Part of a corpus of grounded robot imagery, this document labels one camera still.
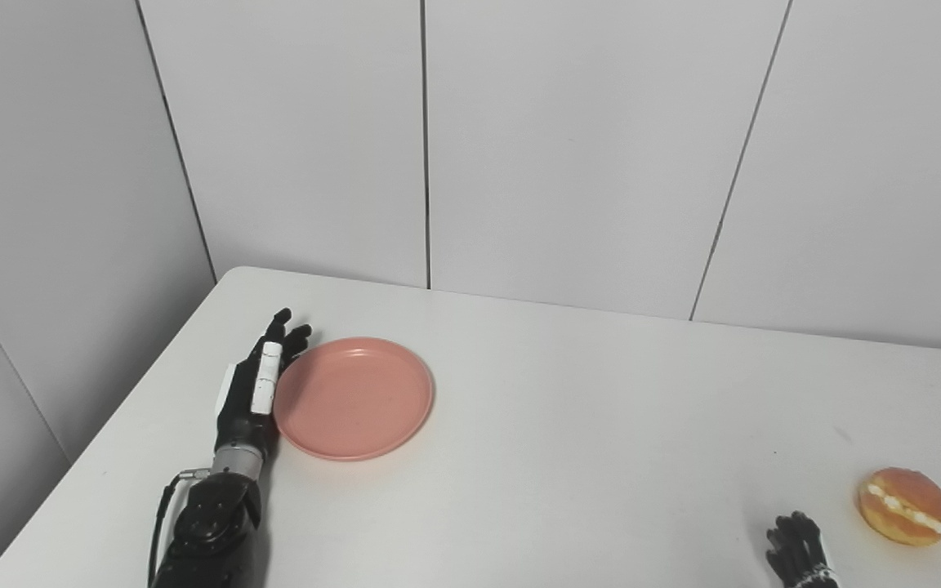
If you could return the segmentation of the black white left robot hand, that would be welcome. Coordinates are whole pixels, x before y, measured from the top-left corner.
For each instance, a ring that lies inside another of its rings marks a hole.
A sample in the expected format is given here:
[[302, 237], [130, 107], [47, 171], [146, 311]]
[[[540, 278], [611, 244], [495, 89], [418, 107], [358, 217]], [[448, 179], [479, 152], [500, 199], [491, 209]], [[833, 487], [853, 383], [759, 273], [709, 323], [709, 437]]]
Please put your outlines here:
[[313, 328], [302, 324], [288, 330], [291, 317], [289, 308], [276, 313], [248, 356], [235, 365], [223, 406], [217, 413], [214, 451], [223, 447], [247, 446], [267, 458], [276, 449], [278, 426], [272, 414], [274, 400], [266, 399], [256, 391], [266, 345], [275, 351], [277, 359], [269, 361], [269, 365], [274, 368], [276, 377], [283, 375], [285, 369], [309, 349]]

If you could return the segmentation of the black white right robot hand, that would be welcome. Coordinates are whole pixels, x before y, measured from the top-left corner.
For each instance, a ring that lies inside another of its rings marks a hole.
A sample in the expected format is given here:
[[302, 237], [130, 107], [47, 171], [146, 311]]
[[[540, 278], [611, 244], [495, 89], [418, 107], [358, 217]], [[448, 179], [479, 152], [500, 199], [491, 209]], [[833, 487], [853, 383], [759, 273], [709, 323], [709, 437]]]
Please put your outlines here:
[[818, 525], [803, 511], [774, 519], [766, 529], [766, 562], [783, 587], [840, 587]]

